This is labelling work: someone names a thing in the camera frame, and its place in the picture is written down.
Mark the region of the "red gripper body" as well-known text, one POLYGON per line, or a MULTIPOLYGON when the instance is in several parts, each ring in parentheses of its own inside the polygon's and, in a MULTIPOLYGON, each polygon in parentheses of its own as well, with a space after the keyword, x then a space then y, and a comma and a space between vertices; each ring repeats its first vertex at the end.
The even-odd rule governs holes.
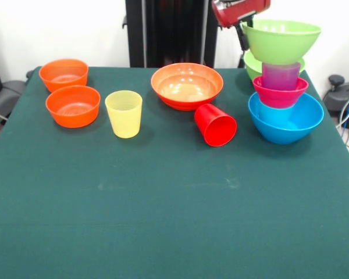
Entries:
POLYGON ((231 27, 270 8, 270 0, 211 1, 220 26, 231 27))

